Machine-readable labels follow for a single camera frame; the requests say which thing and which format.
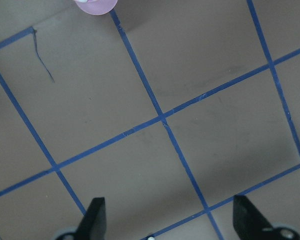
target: blue tape line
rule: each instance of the blue tape line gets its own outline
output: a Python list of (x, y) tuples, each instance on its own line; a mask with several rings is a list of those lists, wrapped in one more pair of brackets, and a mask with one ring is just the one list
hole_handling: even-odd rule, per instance
[(140, 63), (139, 63), (139, 61), (137, 59), (137, 56), (136, 56), (136, 54), (135, 54), (135, 52), (134, 52), (134, 50), (133, 50), (133, 48), (132, 48), (132, 46), (131, 46), (131, 44), (129, 42), (129, 39), (128, 39), (126, 33), (125, 33), (125, 30), (121, 27), (120, 20), (119, 20), (119, 18), (118, 18), (118, 16), (117, 16), (117, 14), (116, 14), (116, 12), (115, 12), (114, 9), (112, 9), (110, 11), (110, 15), (111, 15), (112, 20), (113, 20), (113, 22), (114, 22), (114, 24), (115, 24), (115, 26), (116, 26), (116, 28), (117, 28), (117, 30), (118, 30), (121, 38), (122, 38), (122, 41), (123, 41), (123, 43), (125, 45), (125, 48), (128, 51), (128, 53), (129, 53), (129, 56), (130, 56), (130, 58), (131, 58), (131, 60), (132, 60), (132, 62), (134, 64), (134, 67), (135, 67), (136, 71), (139, 74), (139, 77), (140, 77), (140, 79), (141, 79), (141, 81), (142, 81), (142, 83), (144, 85), (144, 88), (145, 88), (146, 92), (148, 93), (148, 95), (149, 95), (149, 97), (151, 99), (151, 102), (152, 102), (152, 104), (153, 104), (156, 112), (158, 113), (158, 115), (161, 115), (162, 114), (162, 110), (161, 110), (161, 108), (160, 108), (160, 106), (158, 104), (158, 101), (157, 101), (157, 99), (156, 99), (156, 97), (155, 97), (155, 95), (154, 95), (154, 93), (153, 93), (153, 91), (152, 91), (152, 89), (150, 87), (150, 84), (149, 84), (149, 82), (147, 80), (147, 77), (146, 77), (143, 69), (141, 68), (141, 65), (140, 65)]
[(65, 186), (65, 188), (68, 190), (69, 194), (71, 195), (72, 199), (74, 200), (75, 204), (78, 206), (78, 208), (80, 209), (80, 211), (82, 212), (82, 214), (85, 215), (86, 214), (85, 207), (82, 205), (82, 203), (79, 200), (78, 196), (76, 195), (75, 191), (70, 186), (69, 182), (67, 181), (67, 179), (65, 178), (65, 176), (63, 175), (63, 173), (60, 171), (60, 169), (58, 169), (56, 171), (56, 174), (58, 175), (58, 177), (62, 181), (62, 183)]
[(50, 168), (49, 170), (41, 171), (41, 172), (31, 176), (31, 177), (28, 177), (25, 180), (22, 180), (22, 181), (14, 184), (14, 185), (12, 185), (10, 187), (7, 187), (4, 190), (0, 191), (0, 197), (2, 197), (3, 195), (6, 195), (6, 194), (18, 189), (18, 188), (21, 188), (24, 185), (32, 183), (33, 181), (38, 180), (38, 179), (40, 179), (40, 178), (42, 178), (42, 177), (44, 177), (44, 176), (46, 176), (50, 173), (53, 173), (53, 172), (54, 172), (54, 169)]
[(8, 46), (9, 44), (12, 44), (13, 42), (15, 42), (29, 34), (32, 34), (33, 32), (34, 32), (34, 29), (31, 26), (31, 27), (26, 28), (25, 30), (18, 32), (15, 35), (12, 35), (11, 37), (8, 37), (7, 39), (0, 42), (0, 49)]
[[(43, 143), (43, 141), (41, 140), (41, 138), (39, 137), (37, 131), (35, 130), (34, 126), (31, 124), (30, 120), (28, 119), (28, 117), (25, 114), (24, 110), (21, 108), (21, 106), (18, 103), (17, 99), (15, 98), (15, 96), (13, 95), (13, 93), (11, 92), (10, 88), (8, 87), (6, 81), (2, 77), (1, 73), (0, 73), (0, 84), (1, 84), (2, 88), (4, 89), (6, 95), (9, 97), (10, 101), (12, 102), (13, 106), (15, 107), (15, 109), (17, 110), (17, 112), (19, 113), (19, 115), (22, 118), (24, 124), (26, 125), (26, 127), (28, 128), (28, 130), (32, 134), (33, 138), (35, 139), (35, 141), (39, 145), (39, 147), (42, 150), (43, 154), (45, 155), (45, 157), (49, 161), (49, 163), (52, 166), (52, 168), (54, 168), (54, 169), (57, 168), (57, 164), (56, 164), (55, 160), (51, 156), (50, 152), (46, 148), (46, 146)], [(69, 183), (67, 181), (65, 181), (65, 178), (64, 177), (62, 178), (61, 175), (58, 175), (58, 176), (59, 176), (60, 180), (62, 181), (63, 185), (68, 190), (69, 194), (71, 195), (72, 199), (74, 200), (74, 202), (76, 203), (76, 205), (78, 206), (78, 208), (82, 211), (82, 209), (84, 209), (84, 206), (79, 201), (77, 195), (74, 193), (74, 191), (71, 188), (71, 186), (69, 185)]]
[(203, 99), (206, 99), (206, 98), (210, 97), (211, 95), (214, 95), (214, 94), (216, 94), (216, 93), (218, 93), (218, 92), (220, 92), (222, 90), (225, 90), (225, 89), (227, 89), (227, 88), (229, 88), (229, 87), (231, 87), (231, 86), (233, 86), (233, 85), (235, 85), (237, 83), (240, 83), (243, 80), (246, 80), (246, 79), (248, 79), (248, 78), (250, 78), (250, 77), (252, 77), (252, 76), (254, 76), (256, 74), (259, 74), (259, 73), (261, 73), (261, 72), (263, 72), (263, 71), (265, 71), (267, 69), (268, 69), (268, 65), (260, 66), (260, 67), (254, 69), (254, 70), (252, 70), (250, 72), (247, 72), (247, 73), (245, 73), (245, 74), (243, 74), (243, 75), (241, 75), (239, 77), (236, 77), (235, 79), (232, 79), (231, 81), (228, 81), (228, 82), (226, 82), (226, 83), (224, 83), (224, 84), (222, 84), (220, 86), (217, 86), (217, 87), (215, 87), (212, 90), (209, 90), (209, 91), (207, 91), (207, 92), (205, 92), (205, 93), (203, 93), (203, 94), (201, 94), (199, 96), (196, 96), (193, 99), (191, 99), (189, 101), (186, 101), (185, 103), (180, 104), (179, 106), (174, 107), (173, 109), (165, 112), (163, 115), (167, 118), (167, 117), (169, 117), (169, 116), (171, 116), (171, 115), (173, 115), (173, 114), (175, 114), (175, 113), (177, 113), (177, 112), (179, 112), (179, 111), (181, 111), (181, 110), (189, 107), (192, 104), (200, 102)]
[(293, 52), (290, 52), (290, 53), (288, 53), (288, 54), (286, 54), (286, 55), (284, 55), (284, 56), (282, 56), (282, 57), (280, 57), (280, 58), (278, 58), (277, 60), (274, 60), (274, 61), (273, 61), (273, 64), (274, 64), (274, 65), (281, 64), (281, 63), (283, 63), (284, 61), (287, 61), (287, 60), (289, 60), (289, 59), (292, 59), (293, 57), (295, 57), (295, 56), (297, 56), (297, 55), (299, 55), (299, 54), (300, 54), (300, 48), (297, 49), (297, 50), (295, 50), (295, 51), (293, 51)]
[(41, 62), (41, 64), (44, 66), (44, 68), (47, 71), (47, 73), (49, 74), (50, 79), (52, 80), (52, 82), (55, 83), (55, 80), (54, 80), (51, 72), (48, 70), (48, 68), (46, 67), (44, 61), (42, 61), (41, 57), (39, 56), (39, 53), (38, 53), (38, 44), (37, 44), (37, 35), (36, 35), (36, 31), (35, 30), (33, 30), (32, 36), (33, 36), (33, 43), (34, 43), (35, 54), (36, 54), (37, 58), (39, 59), (39, 61)]
[[(278, 179), (280, 179), (280, 178), (282, 178), (282, 177), (284, 177), (284, 176), (286, 176), (286, 175), (288, 175), (290, 173), (295, 172), (298, 169), (300, 169), (300, 163), (298, 165), (295, 165), (295, 166), (293, 166), (293, 167), (291, 167), (291, 168), (283, 171), (283, 172), (278, 173), (275, 176), (272, 176), (272, 177), (268, 178), (267, 180), (259, 182), (258, 184), (254, 185), (252, 187), (249, 187), (246, 190), (243, 190), (242, 192), (239, 192), (238, 195), (247, 195), (247, 194), (249, 194), (249, 193), (251, 193), (251, 192), (253, 192), (253, 191), (255, 191), (255, 190), (257, 190), (257, 189), (259, 189), (259, 188), (261, 188), (261, 187), (263, 187), (263, 186), (265, 186), (267, 184), (269, 184), (269, 183), (272, 183), (275, 180), (278, 180)], [(227, 199), (225, 199), (225, 200), (223, 200), (223, 201), (221, 201), (221, 202), (219, 202), (219, 203), (211, 206), (210, 209), (211, 210), (215, 210), (217, 208), (220, 208), (223, 205), (232, 202), (233, 199), (234, 199), (233, 196), (231, 196), (231, 197), (229, 197), (229, 198), (227, 198)]]
[(175, 151), (177, 152), (177, 154), (179, 156), (179, 159), (181, 160), (181, 163), (182, 163), (182, 165), (183, 165), (183, 167), (184, 167), (184, 169), (185, 169), (185, 171), (186, 171), (186, 173), (187, 173), (187, 175), (188, 175), (188, 177), (189, 177), (189, 179), (190, 179), (190, 181), (192, 183), (193, 188), (194, 188), (196, 194), (198, 195), (198, 197), (199, 197), (199, 199), (201, 201), (201, 204), (203, 205), (205, 211), (207, 212), (208, 218), (209, 218), (209, 220), (210, 220), (210, 222), (211, 222), (211, 224), (212, 224), (212, 226), (213, 226), (216, 234), (218, 235), (218, 237), (219, 237), (220, 240), (223, 240), (224, 238), (223, 238), (223, 236), (222, 236), (222, 234), (221, 234), (221, 232), (220, 232), (220, 230), (219, 230), (219, 228), (217, 226), (217, 223), (216, 223), (214, 217), (210, 213), (210, 209), (209, 209), (208, 203), (207, 203), (205, 197), (203, 196), (203, 194), (202, 194), (202, 192), (201, 192), (201, 190), (199, 188), (199, 185), (198, 185), (198, 183), (197, 183), (197, 181), (196, 181), (193, 173), (191, 172), (191, 169), (190, 169), (190, 167), (189, 167), (189, 165), (188, 165), (188, 163), (186, 161), (186, 158), (185, 158), (184, 154), (182, 153), (182, 151), (180, 149), (180, 146), (179, 146), (179, 144), (178, 144), (178, 142), (177, 142), (177, 140), (175, 138), (175, 135), (173, 134), (170, 126), (168, 125), (167, 120), (162, 120), (162, 123), (163, 123), (163, 126), (165, 127), (165, 129), (166, 129), (166, 131), (167, 131), (167, 133), (169, 135), (169, 138), (170, 138), (170, 140), (172, 142), (172, 145), (173, 145)]
[(168, 125), (167, 120), (163, 116), (163, 112), (162, 112), (162, 110), (161, 110), (161, 108), (159, 106), (159, 103), (158, 103), (158, 101), (156, 99), (156, 96), (155, 96), (155, 94), (153, 93), (153, 91), (152, 91), (152, 89), (150, 87), (150, 84), (149, 84), (149, 82), (147, 80), (147, 77), (146, 77), (143, 69), (141, 68), (141, 65), (140, 65), (140, 63), (139, 63), (139, 61), (137, 59), (137, 56), (136, 56), (136, 54), (135, 54), (135, 52), (134, 52), (134, 50), (133, 50), (133, 48), (132, 48), (132, 46), (131, 46), (131, 44), (129, 42), (129, 39), (128, 39), (128, 37), (127, 37), (124, 29), (122, 28), (122, 26), (120, 24), (120, 20), (119, 20), (119, 18), (117, 16), (115, 10), (114, 9), (111, 10), (110, 14), (111, 14), (113, 22), (114, 22), (114, 24), (115, 24), (115, 26), (116, 26), (116, 28), (117, 28), (117, 30), (118, 30), (121, 38), (122, 38), (122, 41), (123, 41), (123, 43), (124, 43), (124, 45), (125, 45), (128, 53), (130, 55), (130, 58), (131, 58), (134, 66), (135, 66), (135, 69), (136, 69), (136, 71), (138, 72), (138, 74), (140, 76), (140, 79), (141, 79), (141, 81), (142, 81), (142, 83), (143, 83), (143, 85), (144, 85), (144, 87), (146, 89), (146, 92), (148, 93), (148, 95), (149, 95), (149, 97), (151, 99), (151, 102), (152, 102), (152, 104), (153, 104), (153, 106), (154, 106), (157, 114), (162, 117), (162, 119), (161, 119), (162, 124), (165, 127), (165, 129), (166, 129), (166, 131), (167, 131), (167, 133), (169, 135), (169, 138), (170, 138), (170, 140), (172, 142), (172, 145), (173, 145), (175, 151), (177, 152), (177, 154), (178, 154), (178, 156), (179, 156), (179, 158), (181, 160), (181, 163), (182, 163), (183, 167), (185, 168), (185, 171), (186, 171), (186, 173), (187, 173), (187, 175), (188, 175), (188, 177), (189, 177), (189, 179), (190, 179), (190, 181), (191, 181), (191, 183), (192, 183), (192, 185), (194, 187), (194, 190), (196, 191), (196, 193), (197, 193), (197, 195), (198, 195), (198, 197), (199, 197), (199, 199), (200, 199), (203, 207), (206, 209), (206, 211), (208, 211), (208, 216), (209, 216), (209, 219), (211, 221), (211, 224), (212, 224), (213, 228), (215, 229), (215, 231), (216, 231), (219, 239), (223, 240), (224, 238), (223, 238), (223, 236), (222, 236), (222, 234), (221, 234), (221, 232), (220, 232), (220, 230), (219, 230), (219, 228), (218, 228), (218, 226), (216, 224), (216, 221), (214, 220), (212, 214), (209, 213), (208, 204), (207, 204), (207, 202), (206, 202), (206, 200), (205, 200), (205, 198), (204, 198), (204, 196), (203, 196), (203, 194), (202, 194), (202, 192), (201, 192), (201, 190), (200, 190), (200, 188), (199, 188), (199, 186), (198, 186), (198, 184), (197, 184), (197, 182), (195, 180), (194, 175), (192, 174), (192, 172), (190, 170), (190, 167), (189, 167), (189, 165), (188, 165), (188, 163), (187, 163), (187, 161), (186, 161), (186, 159), (185, 159), (185, 157), (184, 157), (184, 155), (183, 155), (183, 153), (182, 153), (182, 151), (181, 151), (181, 149), (179, 147), (179, 144), (177, 143), (177, 140), (176, 140), (176, 138), (175, 138), (175, 136), (174, 136), (171, 128)]
[(86, 151), (83, 151), (83, 152), (79, 153), (76, 156), (73, 156), (73, 157), (71, 157), (71, 158), (69, 158), (69, 159), (67, 159), (67, 160), (59, 163), (57, 166), (60, 169), (64, 168), (65, 166), (68, 166), (68, 165), (70, 165), (70, 164), (72, 164), (72, 163), (74, 163), (74, 162), (76, 162), (76, 161), (78, 161), (78, 160), (80, 160), (80, 159), (88, 156), (88, 155), (91, 155), (91, 154), (93, 154), (93, 153), (95, 153), (95, 152), (97, 152), (97, 151), (99, 151), (99, 150), (101, 150), (101, 149), (103, 149), (103, 148), (111, 145), (111, 144), (114, 144), (115, 142), (118, 142), (119, 140), (124, 139), (124, 138), (130, 136), (131, 134), (134, 134), (134, 133), (136, 133), (136, 132), (138, 132), (138, 131), (140, 131), (142, 129), (145, 129), (145, 128), (147, 128), (147, 127), (149, 127), (149, 126), (151, 126), (151, 125), (153, 125), (153, 124), (155, 124), (157, 122), (160, 122), (160, 120), (161, 120), (161, 117), (157, 116), (157, 117), (155, 117), (155, 118), (153, 118), (153, 119), (151, 119), (149, 121), (146, 121), (146, 122), (144, 122), (142, 124), (139, 124), (139, 125), (131, 128), (131, 129), (123, 132), (123, 133), (120, 133), (117, 136), (114, 136), (113, 138), (110, 138), (107, 141), (104, 141), (104, 142), (102, 142), (102, 143), (100, 143), (100, 144), (98, 144), (98, 145), (96, 145), (96, 146), (94, 146), (94, 147), (92, 147), (92, 148), (90, 148), (90, 149), (88, 149)]
[[(258, 183), (258, 184), (256, 184), (256, 185), (254, 185), (254, 186), (252, 186), (252, 187), (250, 187), (250, 188), (248, 188), (248, 189), (246, 189), (246, 190), (244, 190), (244, 191), (238, 193), (238, 195), (246, 195), (246, 194), (248, 194), (248, 193), (251, 193), (251, 192), (253, 192), (253, 191), (255, 191), (255, 190), (261, 188), (262, 186), (265, 186), (265, 185), (267, 185), (267, 184), (269, 184), (269, 183), (272, 183), (272, 182), (275, 181), (275, 180), (278, 180), (278, 179), (280, 179), (280, 178), (282, 178), (282, 177), (284, 177), (284, 176), (286, 176), (286, 175), (288, 175), (288, 174), (290, 174), (290, 173), (295, 172), (295, 171), (298, 170), (298, 169), (300, 169), (300, 163), (299, 163), (298, 165), (295, 165), (295, 166), (293, 166), (293, 167), (291, 167), (291, 168), (289, 168), (289, 169), (287, 169), (287, 170), (285, 170), (285, 171), (283, 171), (283, 172), (281, 172), (281, 173), (279, 173), (279, 174), (273, 176), (273, 177), (268, 178), (268, 179), (265, 180), (265, 181), (262, 181), (262, 182), (260, 182), (260, 183)], [(216, 210), (216, 209), (218, 209), (218, 208), (220, 208), (220, 207), (222, 207), (222, 206), (224, 206), (224, 205), (226, 205), (226, 204), (228, 204), (228, 203), (231, 203), (233, 200), (234, 200), (234, 197), (233, 197), (233, 196), (228, 197), (228, 198), (226, 198), (225, 200), (220, 201), (220, 202), (218, 202), (218, 203), (216, 203), (216, 204), (210, 206), (210, 207), (209, 207), (209, 210), (210, 210), (210, 211)], [(170, 226), (168, 226), (168, 227), (166, 227), (166, 228), (163, 228), (163, 229), (161, 229), (161, 230), (155, 232), (155, 233), (152, 234), (152, 235), (149, 235), (149, 236), (147, 236), (147, 237), (144, 237), (144, 238), (142, 238), (141, 240), (147, 240), (148, 237), (156, 237), (156, 236), (159, 236), (159, 235), (161, 235), (161, 234), (164, 234), (164, 233), (166, 233), (166, 232), (168, 232), (168, 231), (170, 231), (170, 230), (172, 230), (172, 229), (175, 229), (175, 228), (177, 228), (177, 227), (179, 227), (179, 226), (181, 226), (181, 225), (183, 225), (183, 224), (185, 224), (185, 223), (187, 223), (187, 222), (190, 222), (190, 221), (192, 221), (193, 219), (196, 219), (196, 218), (198, 218), (198, 217), (200, 217), (200, 216), (202, 216), (202, 215), (204, 215), (204, 214), (206, 214), (206, 213), (207, 213), (207, 212), (206, 212), (205, 210), (200, 211), (200, 212), (198, 212), (198, 213), (196, 213), (196, 214), (194, 214), (194, 215), (192, 215), (192, 216), (189, 216), (189, 217), (187, 217), (187, 218), (185, 218), (185, 219), (183, 219), (183, 220), (181, 220), (181, 221), (178, 221), (178, 222), (176, 222), (176, 223), (174, 223), (174, 224), (172, 224), (172, 225), (170, 225)]]
[(178, 221), (178, 222), (176, 222), (176, 223), (174, 223), (174, 224), (172, 224), (170, 226), (167, 226), (167, 227), (161, 229), (160, 231), (157, 231), (157, 232), (155, 232), (155, 233), (153, 233), (153, 234), (151, 234), (149, 236), (146, 236), (146, 237), (144, 237), (144, 238), (142, 238), (140, 240), (147, 240), (149, 237), (157, 237), (157, 236), (159, 236), (161, 234), (164, 234), (164, 233), (166, 233), (166, 232), (168, 232), (168, 231), (170, 231), (172, 229), (175, 229), (175, 228), (177, 228), (177, 227), (179, 227), (179, 226), (181, 226), (183, 224), (186, 224), (187, 222), (190, 222), (191, 220), (196, 219), (196, 218), (204, 215), (205, 213), (206, 213), (205, 210), (200, 211), (200, 212), (198, 212), (198, 213), (196, 213), (196, 214), (194, 214), (192, 216), (188, 216), (187, 218), (185, 218), (185, 219), (183, 219), (181, 221)]
[(276, 87), (277, 92), (279, 94), (281, 104), (282, 104), (282, 107), (283, 107), (283, 110), (284, 110), (284, 114), (285, 114), (286, 119), (288, 121), (294, 143), (296, 145), (296, 148), (297, 148), (299, 156), (300, 156), (300, 140), (299, 140), (294, 122), (291, 118), (291, 114), (290, 114), (289, 107), (288, 107), (288, 104), (287, 104), (287, 101), (286, 101), (286, 98), (285, 98), (285, 95), (284, 95), (284, 91), (283, 91), (281, 83), (279, 81), (279, 77), (278, 77), (274, 62), (271, 58), (271, 54), (270, 54), (269, 48), (267, 46), (265, 36), (262, 32), (262, 28), (261, 28), (261, 25), (260, 25), (260, 22), (259, 22), (259, 19), (258, 19), (258, 16), (257, 16), (257, 12), (255, 10), (255, 6), (254, 6), (252, 0), (246, 0), (246, 2), (248, 4), (254, 26), (255, 26), (256, 32), (258, 34), (262, 49), (263, 49), (263, 53), (264, 53), (265, 58), (268, 62), (268, 65), (269, 65), (269, 68), (270, 68), (270, 71), (271, 71), (271, 74), (272, 74), (272, 78), (273, 78), (275, 87)]

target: grid square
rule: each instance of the grid square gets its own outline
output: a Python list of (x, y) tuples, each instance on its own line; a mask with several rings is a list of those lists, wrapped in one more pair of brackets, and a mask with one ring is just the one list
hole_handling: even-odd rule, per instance
[(141, 239), (203, 209), (160, 123), (62, 171), (85, 205), (105, 197), (110, 240)]
[(0, 50), (0, 71), (57, 163), (156, 116), (109, 15), (72, 7)]
[(300, 48), (300, 1), (253, 1), (271, 53), (277, 59)]
[(244, 0), (126, 0), (115, 10), (164, 112), (266, 63)]
[(168, 118), (209, 205), (300, 163), (269, 71)]
[[(272, 224), (300, 233), (300, 169), (249, 193), (247, 197)], [(225, 239), (239, 240), (232, 222), (233, 202), (212, 212)]]
[(70, 0), (0, 1), (0, 41), (75, 4)]
[(0, 191), (50, 164), (0, 86)]
[(300, 55), (277, 65), (276, 70), (300, 139)]
[(184, 223), (162, 235), (156, 236), (156, 240), (218, 240), (208, 217), (200, 216), (190, 222)]
[(78, 226), (82, 217), (53, 173), (0, 198), (0, 237), (49, 240), (61, 229)]

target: floor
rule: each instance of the floor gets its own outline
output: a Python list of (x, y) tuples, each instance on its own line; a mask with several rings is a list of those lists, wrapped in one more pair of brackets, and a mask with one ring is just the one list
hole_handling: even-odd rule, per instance
[(235, 194), (300, 232), (300, 1), (0, 1), (3, 240), (94, 197), (107, 240), (238, 240)]

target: pink object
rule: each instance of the pink object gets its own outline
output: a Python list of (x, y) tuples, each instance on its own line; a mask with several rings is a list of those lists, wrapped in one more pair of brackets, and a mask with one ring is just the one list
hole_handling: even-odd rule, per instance
[(110, 12), (118, 0), (74, 0), (81, 10), (91, 15), (102, 15)]

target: black plastic part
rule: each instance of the black plastic part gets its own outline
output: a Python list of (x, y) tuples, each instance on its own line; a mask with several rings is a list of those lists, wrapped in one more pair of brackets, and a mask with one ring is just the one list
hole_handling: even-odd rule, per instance
[(104, 197), (94, 198), (88, 207), (76, 232), (68, 232), (57, 240), (104, 240), (107, 229), (106, 202)]
[(241, 240), (300, 240), (300, 235), (290, 228), (274, 228), (242, 195), (235, 195), (233, 199), (233, 227)]

